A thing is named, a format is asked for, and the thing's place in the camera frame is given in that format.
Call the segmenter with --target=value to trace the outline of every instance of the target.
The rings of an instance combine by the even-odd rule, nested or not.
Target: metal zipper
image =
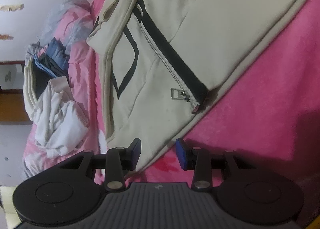
[[[149,36],[147,30],[145,29],[143,23],[140,23],[140,29],[143,33],[143,36],[146,38],[147,42],[149,43],[150,47],[153,49],[155,54],[158,56],[158,58],[162,61],[166,69],[169,71],[171,76],[174,78],[178,86],[181,88],[181,90],[178,90],[176,88],[171,88],[171,99],[172,100],[184,100],[186,102],[190,102],[192,105],[192,113],[197,112],[199,109],[199,102],[195,99],[190,89],[186,86],[184,81],[180,78],[178,73],[173,69],[171,64],[167,61],[165,56],[162,54],[162,52],[157,48],[156,44],[153,42],[152,38]]]

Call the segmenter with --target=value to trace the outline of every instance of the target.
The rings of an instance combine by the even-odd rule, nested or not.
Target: zipper pull
[[[183,90],[172,88],[171,89],[171,99],[172,100],[184,100],[186,102],[189,102],[190,96]]]

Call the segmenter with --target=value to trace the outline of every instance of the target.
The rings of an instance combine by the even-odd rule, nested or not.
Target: metal screw
[[[205,180],[199,180],[197,182],[195,182],[195,187],[197,189],[204,189],[210,186],[210,183],[208,181]]]
[[[122,185],[123,184],[120,181],[111,181],[107,184],[107,187],[110,189],[119,189]]]

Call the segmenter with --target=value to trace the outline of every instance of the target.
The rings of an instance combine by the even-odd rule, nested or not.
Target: folded clothes
[[[73,100],[65,76],[51,79],[33,106],[37,125],[35,139],[48,158],[64,156],[76,149],[88,131],[88,119]]]
[[[50,69],[54,74],[56,74],[58,77],[61,76],[66,76],[68,77],[68,71],[66,70],[62,70],[58,64],[52,59],[50,58],[47,54],[43,53],[40,57],[39,57],[39,62],[47,67],[48,69]]]
[[[40,43],[33,43],[30,44],[27,48],[27,53],[26,53],[26,61],[28,61],[30,58],[33,58],[36,66],[43,70],[44,72],[48,73],[51,77],[58,77],[56,74],[54,74],[50,69],[48,69],[47,67],[45,67],[44,65],[42,65],[39,62],[39,58],[38,58],[38,52],[42,49],[42,47],[40,46]]]
[[[64,47],[61,42],[53,38],[47,47],[46,54],[53,59],[63,71],[68,72],[69,64],[63,51]]]
[[[33,113],[33,106],[36,104],[37,101],[34,90],[35,78],[33,76],[33,72],[31,71],[33,63],[33,59],[30,59],[23,69],[24,83],[22,87],[24,107],[31,121],[33,120],[31,117]]]
[[[29,71],[32,72],[34,76],[34,91],[36,94],[36,99],[38,100],[52,77],[47,72],[39,69],[34,61],[32,61]]]

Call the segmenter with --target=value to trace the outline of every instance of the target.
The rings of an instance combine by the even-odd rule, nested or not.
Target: pink blanket
[[[94,0],[94,17],[104,0]],[[297,182],[305,193],[302,226],[320,201],[320,0],[301,11],[184,139],[212,153],[234,149],[257,164]],[[98,127],[103,131],[101,90],[96,75]],[[221,178],[215,173],[214,185]],[[172,148],[128,180],[191,182]]]

